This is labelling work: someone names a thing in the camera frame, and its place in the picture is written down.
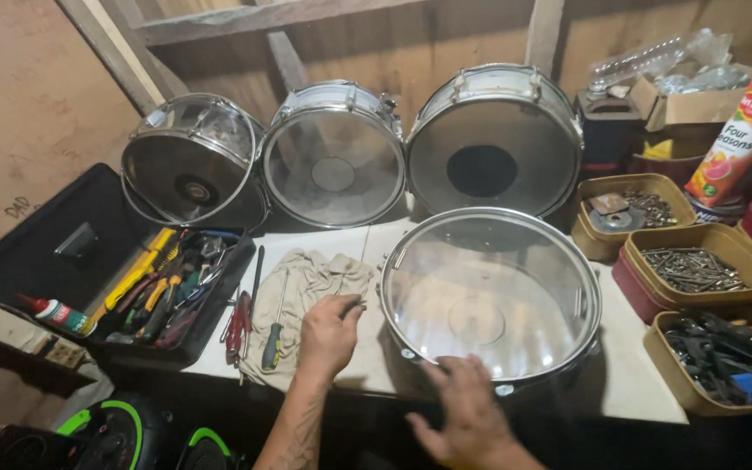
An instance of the drum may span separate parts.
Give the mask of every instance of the drum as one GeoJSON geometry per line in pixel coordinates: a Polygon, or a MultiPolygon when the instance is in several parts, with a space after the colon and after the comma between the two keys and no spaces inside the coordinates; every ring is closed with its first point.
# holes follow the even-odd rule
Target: drum
{"type": "Polygon", "coordinates": [[[413,195],[432,213],[494,206],[545,216],[571,194],[581,128],[538,69],[461,70],[423,106],[408,137],[413,195]]]}
{"type": "Polygon", "coordinates": [[[235,103],[186,94],[141,120],[121,157],[124,194],[164,225],[258,228],[271,204],[259,177],[265,131],[235,103]],[[127,184],[160,216],[131,198],[127,184]]]}
{"type": "Polygon", "coordinates": [[[272,199],[298,220],[350,228],[381,217],[404,192],[395,103],[333,80],[289,93],[263,144],[272,199]]]}
{"type": "Polygon", "coordinates": [[[578,373],[599,352],[597,276],[561,232],[522,212],[442,212],[406,233],[381,270],[402,357],[474,354],[499,395],[578,373]]]}

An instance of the white countertop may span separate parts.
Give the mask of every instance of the white countertop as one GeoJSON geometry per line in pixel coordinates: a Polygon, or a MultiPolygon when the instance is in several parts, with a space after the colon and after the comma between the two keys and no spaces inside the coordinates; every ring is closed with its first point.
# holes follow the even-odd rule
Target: white countertop
{"type": "MultiPolygon", "coordinates": [[[[409,195],[406,202],[408,208],[413,207],[413,197],[409,195]]],[[[394,208],[390,214],[372,225],[335,231],[310,231],[310,228],[304,226],[292,230],[294,224],[285,219],[286,216],[282,214],[273,216],[268,224],[269,232],[254,240],[257,247],[266,247],[262,276],[270,272],[292,248],[318,250],[328,259],[340,252],[376,267],[383,261],[383,254],[390,252],[403,233],[421,222],[424,215],[406,208],[394,208]],[[274,226],[281,224],[287,227],[288,232],[273,232],[274,226]]],[[[582,414],[602,413],[621,418],[687,423],[684,410],[643,348],[642,337],[647,326],[634,313],[614,282],[611,267],[596,262],[592,265],[599,271],[602,292],[600,339],[603,354],[595,357],[604,359],[592,360],[587,364],[576,385],[563,392],[564,400],[570,405],[570,409],[582,414]]],[[[251,292],[255,270],[256,256],[242,278],[241,289],[251,292]]],[[[371,281],[365,298],[369,308],[359,321],[359,343],[350,365],[337,377],[336,385],[362,393],[405,395],[401,390],[401,380],[393,380],[386,366],[385,353],[395,351],[386,351],[390,345],[384,333],[380,339],[384,316],[375,291],[377,282],[379,272],[371,281]]],[[[219,342],[228,317],[223,312],[215,333],[199,360],[183,371],[239,379],[239,369],[225,361],[225,345],[219,342]]]]}

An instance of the cloth rag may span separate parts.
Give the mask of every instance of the cloth rag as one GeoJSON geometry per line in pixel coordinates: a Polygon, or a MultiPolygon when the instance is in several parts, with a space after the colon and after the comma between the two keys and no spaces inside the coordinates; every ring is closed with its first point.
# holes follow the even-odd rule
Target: cloth rag
{"type": "Polygon", "coordinates": [[[272,272],[260,283],[255,299],[252,319],[252,337],[247,359],[240,361],[240,372],[249,379],[286,392],[298,367],[298,350],[301,343],[301,321],[309,309],[325,295],[360,294],[368,292],[373,268],[364,262],[337,254],[328,261],[317,251],[306,252],[300,248],[289,251],[272,272]],[[281,304],[283,279],[286,272],[286,292],[282,295],[280,324],[280,360],[275,370],[261,368],[263,349],[266,348],[272,324],[277,320],[281,304]]]}

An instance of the hand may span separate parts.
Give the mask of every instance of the hand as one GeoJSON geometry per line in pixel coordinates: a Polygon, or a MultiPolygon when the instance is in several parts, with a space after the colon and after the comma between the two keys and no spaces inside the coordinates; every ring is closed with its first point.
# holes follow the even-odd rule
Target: hand
{"type": "Polygon", "coordinates": [[[492,399],[492,378],[477,356],[439,357],[450,372],[423,362],[425,374],[440,393],[445,426],[434,431],[417,413],[406,418],[413,433],[440,465],[455,470],[541,468],[516,442],[504,413],[492,399]]]}
{"type": "Polygon", "coordinates": [[[303,316],[298,372],[331,382],[350,363],[362,296],[326,295],[303,316]]]}

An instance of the del monte juice carton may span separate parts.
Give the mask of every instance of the del monte juice carton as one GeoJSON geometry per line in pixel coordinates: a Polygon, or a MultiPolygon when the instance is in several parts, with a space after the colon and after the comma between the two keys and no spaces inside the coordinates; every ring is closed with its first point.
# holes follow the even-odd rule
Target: del monte juice carton
{"type": "Polygon", "coordinates": [[[752,82],[692,179],[686,184],[708,208],[723,201],[752,163],[752,82]]]}

